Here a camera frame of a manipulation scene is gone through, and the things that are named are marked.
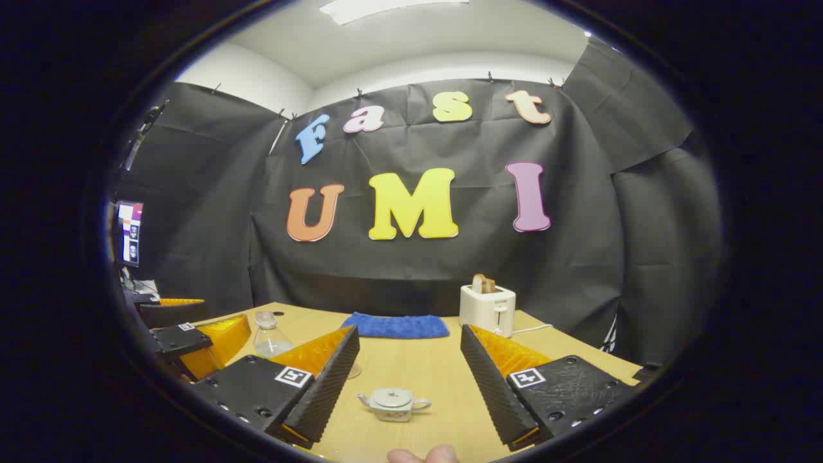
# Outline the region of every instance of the bottle cap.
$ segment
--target bottle cap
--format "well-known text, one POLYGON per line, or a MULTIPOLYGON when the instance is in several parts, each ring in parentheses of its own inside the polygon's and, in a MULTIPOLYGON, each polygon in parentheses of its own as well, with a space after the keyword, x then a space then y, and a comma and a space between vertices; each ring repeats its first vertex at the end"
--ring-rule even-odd
POLYGON ((270 311, 258 311, 254 315, 254 322, 260 328, 276 328, 277 327, 277 319, 274 318, 274 314, 270 311))

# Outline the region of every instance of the white ceiling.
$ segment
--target white ceiling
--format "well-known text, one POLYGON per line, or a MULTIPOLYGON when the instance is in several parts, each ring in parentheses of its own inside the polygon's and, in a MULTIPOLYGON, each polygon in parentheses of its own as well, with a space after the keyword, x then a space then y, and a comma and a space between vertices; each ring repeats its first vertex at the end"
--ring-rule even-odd
POLYGON ((230 42, 289 69, 312 87, 355 71, 427 54, 532 54, 576 63, 583 31, 521 0, 420 5, 339 26, 318 0, 298 0, 230 42))

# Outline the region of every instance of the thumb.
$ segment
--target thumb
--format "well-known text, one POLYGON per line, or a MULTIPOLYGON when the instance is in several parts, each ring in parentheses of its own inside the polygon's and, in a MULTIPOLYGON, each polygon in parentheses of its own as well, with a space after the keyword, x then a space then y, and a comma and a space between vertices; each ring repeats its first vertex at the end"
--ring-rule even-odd
POLYGON ((388 463, 425 463, 408 450, 395 449, 386 455, 388 463))
POLYGON ((454 447, 441 445, 429 450, 429 454, 425 456, 425 463, 460 463, 460 461, 454 453, 454 447))

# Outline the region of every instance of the white toaster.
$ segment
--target white toaster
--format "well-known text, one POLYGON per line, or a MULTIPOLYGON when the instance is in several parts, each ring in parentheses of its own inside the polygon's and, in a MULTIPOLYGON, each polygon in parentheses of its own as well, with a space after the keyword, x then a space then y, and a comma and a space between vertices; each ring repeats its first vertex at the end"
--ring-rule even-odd
POLYGON ((505 338, 512 335, 515 294, 498 286, 481 294, 467 284, 460 287, 460 325, 475 325, 505 338))

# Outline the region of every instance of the power cord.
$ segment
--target power cord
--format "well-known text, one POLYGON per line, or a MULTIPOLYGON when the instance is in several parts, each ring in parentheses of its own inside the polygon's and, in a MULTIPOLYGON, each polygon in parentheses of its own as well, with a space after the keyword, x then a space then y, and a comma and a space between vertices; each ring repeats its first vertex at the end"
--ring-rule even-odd
POLYGON ((554 328, 552 324, 535 326, 534 328, 526 328, 525 330, 512 331, 512 334, 525 333, 526 331, 542 330, 543 328, 554 328))

